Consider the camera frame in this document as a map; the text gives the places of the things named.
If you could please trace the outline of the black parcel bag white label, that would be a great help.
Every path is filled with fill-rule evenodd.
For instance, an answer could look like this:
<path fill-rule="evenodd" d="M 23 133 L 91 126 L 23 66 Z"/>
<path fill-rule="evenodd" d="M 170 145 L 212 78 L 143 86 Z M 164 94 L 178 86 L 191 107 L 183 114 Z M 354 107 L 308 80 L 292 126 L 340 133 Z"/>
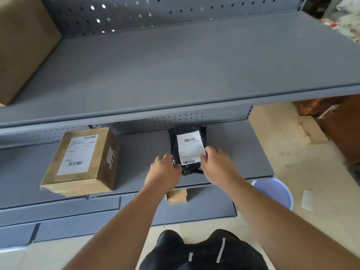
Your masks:
<path fill-rule="evenodd" d="M 201 167 L 201 155 L 206 155 L 207 127 L 185 125 L 168 131 L 173 163 L 180 164 L 182 175 L 204 174 Z"/>

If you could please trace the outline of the large plain brown cardboard box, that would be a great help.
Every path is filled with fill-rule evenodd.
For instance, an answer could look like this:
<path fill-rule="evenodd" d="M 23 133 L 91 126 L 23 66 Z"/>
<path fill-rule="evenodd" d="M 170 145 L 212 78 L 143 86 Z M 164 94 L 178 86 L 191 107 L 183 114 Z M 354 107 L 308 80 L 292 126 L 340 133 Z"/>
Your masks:
<path fill-rule="evenodd" d="M 0 108 L 12 103 L 61 38 L 41 0 L 0 0 Z"/>

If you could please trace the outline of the dark wooden furniture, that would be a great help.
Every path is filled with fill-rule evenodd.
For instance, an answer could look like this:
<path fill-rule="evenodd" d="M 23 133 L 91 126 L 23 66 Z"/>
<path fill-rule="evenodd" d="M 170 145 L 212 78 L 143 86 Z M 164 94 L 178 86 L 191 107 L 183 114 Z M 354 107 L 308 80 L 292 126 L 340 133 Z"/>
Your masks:
<path fill-rule="evenodd" d="M 347 164 L 360 164 L 360 94 L 293 102 L 299 116 L 312 116 Z"/>

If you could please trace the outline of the person's right hand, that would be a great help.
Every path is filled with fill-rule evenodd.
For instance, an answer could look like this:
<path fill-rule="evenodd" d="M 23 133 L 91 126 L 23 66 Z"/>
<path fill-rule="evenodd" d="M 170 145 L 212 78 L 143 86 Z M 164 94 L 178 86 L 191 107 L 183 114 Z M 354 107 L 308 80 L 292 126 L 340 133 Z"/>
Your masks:
<path fill-rule="evenodd" d="M 221 188 L 234 181 L 243 179 L 235 164 L 226 153 L 224 153 L 224 160 L 220 164 L 208 166 L 201 165 L 201 167 L 209 182 Z"/>

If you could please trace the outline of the white paper scrap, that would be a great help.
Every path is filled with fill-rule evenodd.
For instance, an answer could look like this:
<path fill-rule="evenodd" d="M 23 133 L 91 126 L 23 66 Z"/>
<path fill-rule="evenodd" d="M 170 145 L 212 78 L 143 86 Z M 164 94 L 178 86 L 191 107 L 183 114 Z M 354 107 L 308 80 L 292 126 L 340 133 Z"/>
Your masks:
<path fill-rule="evenodd" d="M 305 210 L 314 211 L 313 204 L 313 192 L 309 190 L 304 190 L 302 195 L 301 207 Z"/>

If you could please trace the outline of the brown cardboard box white label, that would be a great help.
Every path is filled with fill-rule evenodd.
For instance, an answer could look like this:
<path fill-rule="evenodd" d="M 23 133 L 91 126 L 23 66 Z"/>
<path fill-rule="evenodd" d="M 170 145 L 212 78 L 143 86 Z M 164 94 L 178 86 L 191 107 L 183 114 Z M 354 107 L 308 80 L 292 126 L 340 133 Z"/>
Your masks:
<path fill-rule="evenodd" d="M 64 197 L 114 190 L 121 144 L 109 127 L 66 132 L 40 184 Z"/>

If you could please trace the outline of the light wooden block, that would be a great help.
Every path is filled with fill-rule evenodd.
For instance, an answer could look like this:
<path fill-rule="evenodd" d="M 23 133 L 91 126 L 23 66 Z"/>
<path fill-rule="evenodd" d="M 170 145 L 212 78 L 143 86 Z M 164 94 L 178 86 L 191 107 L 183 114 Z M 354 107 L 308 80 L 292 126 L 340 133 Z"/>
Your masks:
<path fill-rule="evenodd" d="M 328 143 L 329 139 L 312 116 L 298 116 L 296 122 L 301 128 L 307 145 Z"/>

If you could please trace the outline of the floral patterned cloth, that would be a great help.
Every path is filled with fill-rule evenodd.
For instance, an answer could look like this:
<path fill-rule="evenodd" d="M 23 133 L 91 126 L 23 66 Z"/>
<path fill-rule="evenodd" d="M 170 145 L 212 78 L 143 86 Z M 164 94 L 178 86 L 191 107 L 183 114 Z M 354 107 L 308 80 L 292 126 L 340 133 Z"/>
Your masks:
<path fill-rule="evenodd" d="M 360 45 L 360 0 L 331 0 L 319 22 Z"/>

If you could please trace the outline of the grey metal shelving unit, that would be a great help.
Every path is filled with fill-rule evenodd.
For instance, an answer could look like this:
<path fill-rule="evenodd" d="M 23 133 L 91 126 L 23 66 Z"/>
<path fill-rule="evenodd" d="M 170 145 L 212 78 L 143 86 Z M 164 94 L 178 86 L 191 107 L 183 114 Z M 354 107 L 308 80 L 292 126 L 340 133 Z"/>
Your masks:
<path fill-rule="evenodd" d="M 61 40 L 0 108 L 0 250 L 95 234 L 139 192 L 168 129 L 207 127 L 245 179 L 273 178 L 255 105 L 360 93 L 360 46 L 306 0 L 41 0 Z M 41 189 L 63 135 L 109 127 L 114 190 Z"/>

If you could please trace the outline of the person's black shorts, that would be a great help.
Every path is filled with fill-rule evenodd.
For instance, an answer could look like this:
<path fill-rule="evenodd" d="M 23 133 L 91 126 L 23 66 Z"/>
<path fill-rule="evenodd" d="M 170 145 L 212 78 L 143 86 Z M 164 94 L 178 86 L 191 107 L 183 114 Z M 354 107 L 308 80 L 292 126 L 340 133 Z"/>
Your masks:
<path fill-rule="evenodd" d="M 217 229 L 206 240 L 185 244 L 163 231 L 138 270 L 269 270 L 262 254 L 233 233 Z"/>

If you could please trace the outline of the blue plastic bucket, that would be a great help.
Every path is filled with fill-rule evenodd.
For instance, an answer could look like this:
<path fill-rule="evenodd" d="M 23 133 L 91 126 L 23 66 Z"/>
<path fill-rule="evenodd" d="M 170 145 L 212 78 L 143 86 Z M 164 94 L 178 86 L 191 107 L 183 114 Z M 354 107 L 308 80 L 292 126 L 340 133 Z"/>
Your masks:
<path fill-rule="evenodd" d="M 276 200 L 289 210 L 294 208 L 294 199 L 289 188 L 280 180 L 276 178 L 267 178 L 261 180 L 254 180 L 251 182 L 259 191 L 267 194 L 273 200 Z"/>

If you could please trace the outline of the person's right forearm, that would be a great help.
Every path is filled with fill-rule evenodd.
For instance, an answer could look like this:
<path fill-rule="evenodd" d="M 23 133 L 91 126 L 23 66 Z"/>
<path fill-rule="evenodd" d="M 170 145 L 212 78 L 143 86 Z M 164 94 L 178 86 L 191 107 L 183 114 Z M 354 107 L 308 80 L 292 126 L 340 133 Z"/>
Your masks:
<path fill-rule="evenodd" d="M 232 199 L 277 270 L 360 270 L 359 257 L 242 177 L 208 180 Z"/>

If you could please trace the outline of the person's left hand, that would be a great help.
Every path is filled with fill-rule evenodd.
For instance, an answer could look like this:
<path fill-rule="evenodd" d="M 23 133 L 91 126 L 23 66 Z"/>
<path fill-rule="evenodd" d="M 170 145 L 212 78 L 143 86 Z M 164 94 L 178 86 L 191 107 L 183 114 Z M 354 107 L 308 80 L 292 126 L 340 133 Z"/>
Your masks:
<path fill-rule="evenodd" d="M 154 161 L 146 176 L 145 186 L 164 196 L 177 186 L 181 175 L 182 167 L 180 164 L 173 167 L 156 167 Z"/>

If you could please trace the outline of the person's left forearm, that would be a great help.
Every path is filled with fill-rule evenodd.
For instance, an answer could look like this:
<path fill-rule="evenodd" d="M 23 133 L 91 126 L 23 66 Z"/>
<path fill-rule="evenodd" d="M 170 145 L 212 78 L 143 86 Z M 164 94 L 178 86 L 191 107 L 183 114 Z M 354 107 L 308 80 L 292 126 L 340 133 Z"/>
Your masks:
<path fill-rule="evenodd" d="M 155 212 L 167 192 L 154 182 L 147 183 L 62 270 L 135 270 Z"/>

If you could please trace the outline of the small brown cardboard box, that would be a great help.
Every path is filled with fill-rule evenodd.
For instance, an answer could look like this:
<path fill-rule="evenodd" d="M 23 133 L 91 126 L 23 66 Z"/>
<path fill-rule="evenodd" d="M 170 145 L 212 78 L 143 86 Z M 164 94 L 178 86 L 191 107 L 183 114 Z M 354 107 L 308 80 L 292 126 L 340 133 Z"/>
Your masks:
<path fill-rule="evenodd" d="M 187 203 L 187 189 L 172 190 L 166 194 L 166 201 L 169 205 Z"/>

